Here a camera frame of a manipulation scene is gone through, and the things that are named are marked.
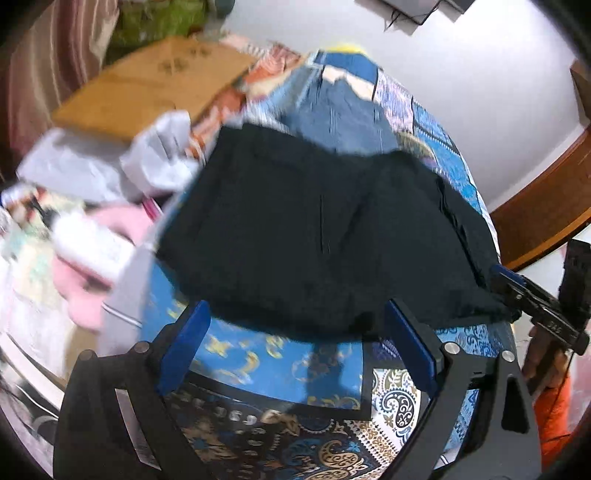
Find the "orange clothing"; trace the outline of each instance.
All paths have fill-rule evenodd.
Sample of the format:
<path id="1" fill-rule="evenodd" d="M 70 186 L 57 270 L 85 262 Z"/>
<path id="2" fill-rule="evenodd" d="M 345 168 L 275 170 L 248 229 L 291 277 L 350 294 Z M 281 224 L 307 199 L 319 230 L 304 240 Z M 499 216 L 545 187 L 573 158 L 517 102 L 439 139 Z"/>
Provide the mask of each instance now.
<path id="1" fill-rule="evenodd" d="M 534 404 L 542 446 L 542 470 L 546 470 L 569 441 L 570 376 L 562 388 L 547 388 Z"/>

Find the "white bottle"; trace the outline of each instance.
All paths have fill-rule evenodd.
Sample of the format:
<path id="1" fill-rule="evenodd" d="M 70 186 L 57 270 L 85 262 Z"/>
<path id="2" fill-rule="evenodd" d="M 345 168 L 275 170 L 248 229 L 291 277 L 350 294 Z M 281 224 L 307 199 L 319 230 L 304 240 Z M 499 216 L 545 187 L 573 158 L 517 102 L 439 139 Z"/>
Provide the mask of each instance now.
<path id="1" fill-rule="evenodd" d="M 51 230 L 56 254 L 107 286 L 114 285 L 129 264 L 134 245 L 83 212 L 50 217 L 44 222 Z"/>

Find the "white cloth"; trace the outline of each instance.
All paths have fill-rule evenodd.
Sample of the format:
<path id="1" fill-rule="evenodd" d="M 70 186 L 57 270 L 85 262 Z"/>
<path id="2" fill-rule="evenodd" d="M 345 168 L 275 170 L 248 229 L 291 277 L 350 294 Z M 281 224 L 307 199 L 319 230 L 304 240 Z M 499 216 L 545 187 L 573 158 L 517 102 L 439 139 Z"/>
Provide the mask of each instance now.
<path id="1" fill-rule="evenodd" d="M 98 204 L 179 192 L 199 169 L 198 162 L 184 153 L 190 126 L 188 112 L 167 112 L 139 133 L 131 146 L 52 128 L 25 156 L 17 175 Z"/>

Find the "wooden furniture edge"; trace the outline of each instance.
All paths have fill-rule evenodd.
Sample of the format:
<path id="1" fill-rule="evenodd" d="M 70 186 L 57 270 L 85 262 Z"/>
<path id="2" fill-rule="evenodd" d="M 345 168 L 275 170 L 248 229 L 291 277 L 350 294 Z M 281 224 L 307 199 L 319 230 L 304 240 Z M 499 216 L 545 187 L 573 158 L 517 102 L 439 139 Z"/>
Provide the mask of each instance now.
<path id="1" fill-rule="evenodd" d="M 507 263 L 507 265 L 505 266 L 510 270 L 521 270 L 522 268 L 531 265 L 536 260 L 539 260 L 541 257 L 550 253 L 550 251 L 554 250 L 555 248 L 558 248 L 569 238 L 579 233 L 590 222 L 591 207 L 587 208 L 587 210 L 585 210 L 581 215 L 579 215 L 573 222 L 571 222 L 569 225 L 563 228 L 560 232 L 551 236 L 550 238 L 548 238 L 548 240 L 546 240 L 536 248 L 530 250 L 526 254 Z"/>

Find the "folded black shirt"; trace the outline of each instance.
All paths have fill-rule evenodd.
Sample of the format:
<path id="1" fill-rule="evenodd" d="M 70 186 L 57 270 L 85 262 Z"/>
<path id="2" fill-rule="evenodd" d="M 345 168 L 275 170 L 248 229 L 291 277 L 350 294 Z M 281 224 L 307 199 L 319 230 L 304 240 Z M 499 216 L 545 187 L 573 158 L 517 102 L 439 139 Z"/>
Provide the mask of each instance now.
<path id="1" fill-rule="evenodd" d="M 387 336 L 393 297 L 433 328 L 511 320 L 489 289 L 488 225 L 403 152 L 224 128 L 157 256 L 213 314 L 291 338 Z"/>

